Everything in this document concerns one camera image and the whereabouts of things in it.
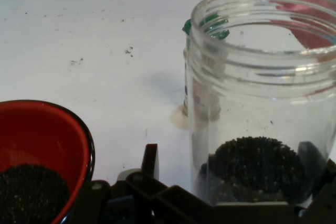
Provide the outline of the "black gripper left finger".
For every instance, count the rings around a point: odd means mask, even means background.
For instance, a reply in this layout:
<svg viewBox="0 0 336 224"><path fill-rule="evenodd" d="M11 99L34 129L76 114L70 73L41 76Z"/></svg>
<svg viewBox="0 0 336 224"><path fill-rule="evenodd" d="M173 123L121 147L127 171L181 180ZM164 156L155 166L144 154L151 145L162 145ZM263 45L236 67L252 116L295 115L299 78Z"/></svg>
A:
<svg viewBox="0 0 336 224"><path fill-rule="evenodd" d="M157 144L145 147L140 169L124 172L110 185L85 182L69 223L215 223L213 208L179 186L159 178Z"/></svg>

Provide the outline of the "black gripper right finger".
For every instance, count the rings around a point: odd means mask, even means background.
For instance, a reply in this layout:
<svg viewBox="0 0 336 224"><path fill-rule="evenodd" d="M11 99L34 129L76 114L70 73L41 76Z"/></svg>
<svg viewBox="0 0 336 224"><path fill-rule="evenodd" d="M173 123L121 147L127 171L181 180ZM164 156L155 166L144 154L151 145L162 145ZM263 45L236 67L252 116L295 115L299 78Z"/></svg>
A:
<svg viewBox="0 0 336 224"><path fill-rule="evenodd" d="M335 162L325 160L311 142L301 142L298 155L313 179L312 202L300 223L335 223Z"/></svg>

